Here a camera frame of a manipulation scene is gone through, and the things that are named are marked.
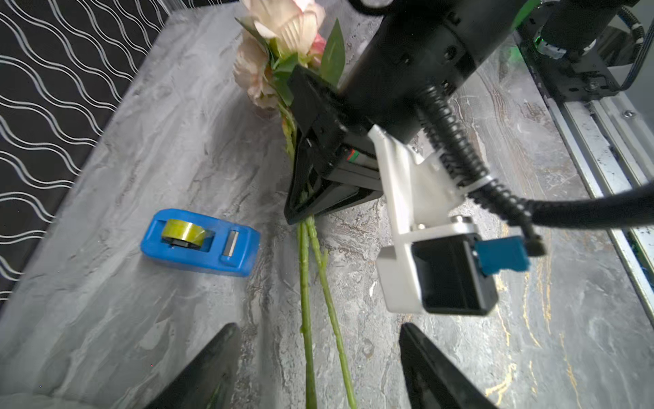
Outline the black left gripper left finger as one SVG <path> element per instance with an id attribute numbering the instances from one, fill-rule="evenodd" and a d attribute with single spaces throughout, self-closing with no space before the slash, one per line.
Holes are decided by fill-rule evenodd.
<path id="1" fill-rule="evenodd" d="M 226 408 L 233 397 L 241 349 L 241 331 L 228 323 L 148 408 Z"/>

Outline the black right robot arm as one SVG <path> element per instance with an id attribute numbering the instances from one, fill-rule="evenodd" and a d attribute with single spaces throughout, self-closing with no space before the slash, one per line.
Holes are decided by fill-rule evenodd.
<path id="1" fill-rule="evenodd" d="M 609 229 L 651 225 L 653 187 L 603 199 L 539 201 L 515 196 L 473 150 L 449 105 L 465 83 L 532 12 L 526 1 L 395 1 L 353 7 L 381 25 L 338 89 L 327 72 L 297 66 L 286 80 L 299 134 L 284 208 L 289 224 L 376 199 L 381 179 L 348 165 L 352 151 L 373 155 L 373 126 L 407 142 L 425 130 L 455 184 L 478 206 L 521 229 L 527 252 L 544 246 L 536 227 Z"/>

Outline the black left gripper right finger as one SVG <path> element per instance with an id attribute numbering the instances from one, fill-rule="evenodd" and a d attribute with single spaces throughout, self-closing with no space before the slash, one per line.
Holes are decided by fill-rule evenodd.
<path id="1" fill-rule="evenodd" d="M 495 407 L 416 325 L 401 326 L 399 345 L 413 408 Z"/>

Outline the blue tape dispenser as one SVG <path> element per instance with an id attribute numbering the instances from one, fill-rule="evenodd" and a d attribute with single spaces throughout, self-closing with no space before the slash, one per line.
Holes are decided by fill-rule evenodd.
<path id="1" fill-rule="evenodd" d="M 247 277 L 255 267 L 261 234 L 253 228 L 191 211 L 157 212 L 141 252 L 175 269 Z"/>

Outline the pink artificial flower bouquet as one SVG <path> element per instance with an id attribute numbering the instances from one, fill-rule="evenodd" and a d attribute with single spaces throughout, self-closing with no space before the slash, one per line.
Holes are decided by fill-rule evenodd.
<path id="1" fill-rule="evenodd" d="M 330 207 L 337 183 L 321 170 L 338 160 L 338 148 L 311 157 L 318 134 L 312 125 L 321 114 L 335 111 L 334 93 L 345 68 L 345 45 L 336 22 L 328 37 L 320 33 L 325 8 L 317 1 L 244 1 L 246 16 L 233 75 L 250 100 L 260 108 L 277 110 L 282 120 L 285 151 L 293 177 L 284 206 L 290 225 L 296 226 L 301 282 L 301 335 L 306 362 L 305 403 L 318 405 L 313 358 L 310 265 L 316 264 L 325 307 L 333 331 L 347 405 L 358 405 L 337 310 L 327 279 L 329 252 L 318 238 L 316 218 Z"/>

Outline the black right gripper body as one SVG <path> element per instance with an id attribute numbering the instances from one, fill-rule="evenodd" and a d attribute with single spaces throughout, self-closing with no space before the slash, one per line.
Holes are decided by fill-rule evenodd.
<path id="1" fill-rule="evenodd" d="M 335 181 L 344 178 L 337 175 L 337 168 L 381 180 L 378 170 L 350 160 L 354 151 L 376 158 L 367 137 L 371 122 L 352 113 L 334 87 L 307 68 L 296 67 L 288 85 L 293 95 L 291 112 L 300 131 L 298 144 L 302 137 L 308 138 L 318 172 Z"/>

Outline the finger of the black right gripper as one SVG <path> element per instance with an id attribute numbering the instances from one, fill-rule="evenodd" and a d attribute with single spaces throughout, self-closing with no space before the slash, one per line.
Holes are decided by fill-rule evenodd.
<path id="1" fill-rule="evenodd" d="M 336 212 L 365 202 L 379 199 L 383 195 L 379 178 L 336 169 L 337 175 L 344 176 L 341 181 L 322 176 L 313 166 L 308 178 L 307 212 Z"/>
<path id="2" fill-rule="evenodd" d="M 358 188 L 322 177 L 311 161 L 310 141 L 302 137 L 293 165 L 284 216 L 295 225 L 309 216 L 320 216 L 347 207 L 354 202 Z"/>

